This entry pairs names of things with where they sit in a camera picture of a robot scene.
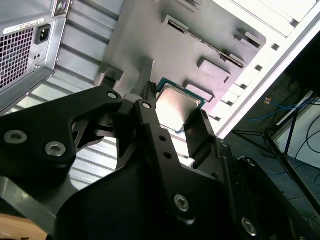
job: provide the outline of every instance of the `power supply label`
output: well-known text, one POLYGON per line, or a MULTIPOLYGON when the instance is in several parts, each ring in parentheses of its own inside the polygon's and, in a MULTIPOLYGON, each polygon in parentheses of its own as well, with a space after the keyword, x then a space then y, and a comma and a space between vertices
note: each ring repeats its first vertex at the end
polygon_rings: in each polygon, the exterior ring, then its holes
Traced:
POLYGON ((45 22, 45 19, 41 18, 41 19, 38 19, 38 20, 34 20, 34 21, 23 23, 23 24, 19 24, 19 25, 16 25, 16 26, 7 27, 6 29, 3 30, 3 34, 11 34, 13 32, 20 31, 22 29, 27 29, 27 28, 33 27, 35 25, 42 24, 44 22, 45 22))

